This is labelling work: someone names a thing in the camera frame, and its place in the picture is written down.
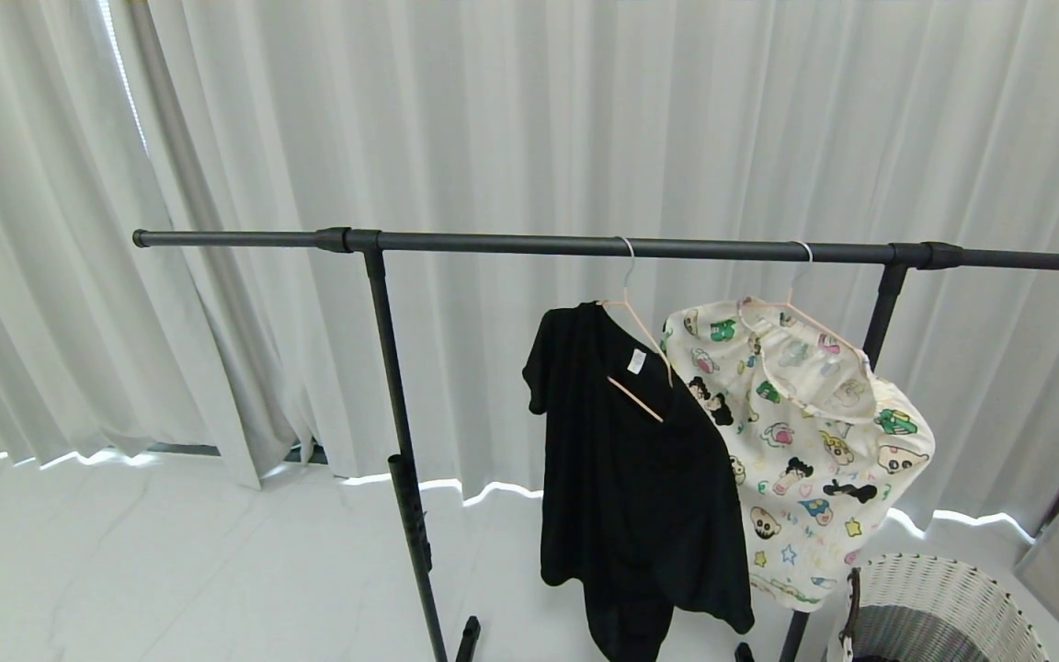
curtain fold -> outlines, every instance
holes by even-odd
[[[133,7],[156,26],[195,155],[165,160],[160,180],[192,169],[214,201],[205,226],[170,205],[182,229],[1059,251],[1059,3]],[[268,396],[249,440],[316,439],[337,473],[383,472],[394,429],[358,260],[222,260],[203,302],[255,330],[228,352],[264,361],[230,373],[236,393]],[[468,495],[539,486],[541,422],[519,378],[538,318],[612,297],[626,265],[387,260],[421,477],[460,478]],[[780,297],[791,269],[642,261],[631,293],[656,325],[723,297]],[[795,297],[859,342],[877,278],[819,265]],[[938,434],[902,507],[923,524],[934,507],[1003,511],[1034,531],[1059,487],[1059,275],[912,275],[880,373]]]
[[[0,3],[0,452],[213,444],[257,486],[205,314],[92,1]]]

horizontal metal bar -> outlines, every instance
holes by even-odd
[[[429,251],[452,253],[518,253],[538,255],[627,255],[617,237],[552,237],[533,234],[463,234],[436,232],[374,232],[353,229],[316,232],[150,232],[138,230],[138,247],[274,247],[331,248],[365,251]],[[719,241],[706,239],[631,239],[635,255],[647,258],[807,262],[807,251],[794,241]],[[932,251],[925,244],[810,244],[820,263],[901,264],[925,268]],[[949,247],[943,267],[1038,268],[1059,271],[1059,253],[983,251]]]

black clothing rack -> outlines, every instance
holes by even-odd
[[[429,251],[449,253],[520,253],[538,255],[629,255],[629,248],[618,237],[550,237],[550,235],[461,234],[425,232],[382,232],[349,227],[329,227],[315,232],[152,232],[138,230],[133,243],[147,247],[271,247],[321,248],[336,253],[362,253],[365,274],[370,278],[374,318],[382,344],[382,363],[387,369],[387,389],[399,453],[390,458],[391,478],[399,503],[403,533],[408,537],[411,566],[424,607],[424,619],[432,640],[435,662],[449,662],[444,633],[435,611],[430,569],[432,548],[424,524],[423,499],[415,473],[415,454],[408,423],[408,404],[402,393],[399,351],[395,346],[391,302],[387,296],[385,251]],[[680,258],[715,261],[808,262],[802,245],[790,241],[717,241],[693,239],[630,239],[635,256],[642,258]],[[876,366],[896,299],[901,293],[910,269],[920,271],[955,267],[1033,268],[1059,271],[1059,253],[982,251],[955,247],[941,241],[920,244],[811,244],[811,258],[821,263],[880,264],[877,303],[865,335],[864,352]],[[807,628],[808,613],[795,611],[787,629],[778,661],[794,662]],[[455,661],[470,662],[480,637],[480,622],[468,616]]]

white cartoon print shirt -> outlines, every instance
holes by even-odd
[[[782,306],[681,310],[661,348],[731,453],[751,583],[814,611],[933,457],[929,425],[864,352]]]

vertical support pole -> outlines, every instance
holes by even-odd
[[[904,264],[887,264],[881,272],[881,282],[877,286],[877,303],[874,304],[874,315],[868,320],[868,330],[865,332],[865,344],[862,351],[868,355],[870,368],[877,368],[877,359],[881,357],[881,348],[885,344],[885,335],[890,328],[890,320],[894,318],[896,299],[901,293],[904,276],[910,268]],[[804,632],[807,630],[807,619],[811,613],[795,611],[791,615],[791,625],[787,627],[787,637],[783,640],[783,652],[778,654],[778,662],[795,662],[798,656],[798,645],[803,644]]]
[[[399,370],[399,348],[394,339],[394,320],[391,318],[391,297],[387,292],[387,264],[378,247],[362,251],[365,256],[365,275],[371,281],[371,298],[374,301],[374,322],[379,328],[379,344],[382,347],[382,365],[387,373],[387,391],[391,394],[391,415],[394,416],[395,434],[399,437],[399,455],[387,460],[391,469],[391,485],[398,500],[399,517],[402,520],[403,537],[408,540],[411,554],[411,569],[415,572],[415,586],[419,590],[419,603],[424,608],[424,620],[428,622],[428,636],[432,641],[435,662],[449,662],[444,645],[441,618],[435,610],[435,595],[432,591],[432,545],[428,540],[428,529],[424,523],[424,502],[419,494],[419,478],[415,473],[415,452],[411,444],[411,423],[408,422],[408,401],[402,393],[402,373]],[[456,662],[471,662],[480,638],[480,621],[468,616],[456,651]]]

